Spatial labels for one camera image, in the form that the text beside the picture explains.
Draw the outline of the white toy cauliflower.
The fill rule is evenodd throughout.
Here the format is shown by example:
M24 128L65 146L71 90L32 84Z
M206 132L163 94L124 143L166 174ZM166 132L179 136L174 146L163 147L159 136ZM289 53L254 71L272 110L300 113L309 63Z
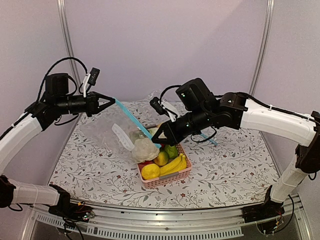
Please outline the white toy cauliflower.
M131 151L135 163L152 161L159 155L160 149L149 138L137 139Z

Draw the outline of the clear zip top bag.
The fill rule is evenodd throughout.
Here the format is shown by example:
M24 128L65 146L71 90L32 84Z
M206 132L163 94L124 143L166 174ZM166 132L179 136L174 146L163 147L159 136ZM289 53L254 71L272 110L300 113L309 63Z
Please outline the clear zip top bag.
M136 164L131 151L137 139L152 135L120 101L105 109L96 119L80 127L86 138L130 164Z

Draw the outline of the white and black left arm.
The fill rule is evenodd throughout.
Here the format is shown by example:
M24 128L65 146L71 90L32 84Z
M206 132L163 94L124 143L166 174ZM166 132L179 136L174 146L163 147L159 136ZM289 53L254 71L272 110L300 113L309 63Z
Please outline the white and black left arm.
M70 194L57 185L33 185L9 179L4 171L11 160L34 138L63 115L77 117L97 115L115 104L113 97L86 90L75 94L69 90L73 78L68 73L45 76L43 96L28 106L23 114L0 137L0 206L43 204L54 206L63 216L74 213Z

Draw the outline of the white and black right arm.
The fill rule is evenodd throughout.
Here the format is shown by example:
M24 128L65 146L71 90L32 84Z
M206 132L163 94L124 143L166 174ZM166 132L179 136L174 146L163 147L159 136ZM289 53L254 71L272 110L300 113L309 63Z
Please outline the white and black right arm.
M302 114L263 103L245 92L214 95L200 78L174 85L175 93L187 113L178 116L161 97L150 105L159 115L170 120L162 123L152 137L155 144L176 145L188 136L199 135L203 129L248 129L266 132L296 142L294 159L273 184L259 206L262 218L269 218L278 204L306 178L320 170L320 114Z

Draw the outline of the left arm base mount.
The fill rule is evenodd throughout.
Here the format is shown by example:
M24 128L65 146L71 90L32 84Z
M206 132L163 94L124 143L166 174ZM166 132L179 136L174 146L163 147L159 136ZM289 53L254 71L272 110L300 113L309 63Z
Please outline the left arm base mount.
M78 203L71 202L71 195L63 188L50 184L50 187L57 190L59 194L56 205L49 207L48 212L52 215L72 220L74 222L89 222L89 219L95 216L93 208L86 205L84 201Z

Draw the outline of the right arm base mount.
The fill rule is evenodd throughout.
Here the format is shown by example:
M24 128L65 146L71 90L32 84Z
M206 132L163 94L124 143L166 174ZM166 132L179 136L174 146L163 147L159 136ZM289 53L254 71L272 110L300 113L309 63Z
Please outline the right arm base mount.
M241 209L245 223L279 217L279 220L273 219L257 224L258 230L264 235L271 235L276 232L285 213L283 202L279 203L271 200L271 189L272 185L267 189L263 203L245 206Z

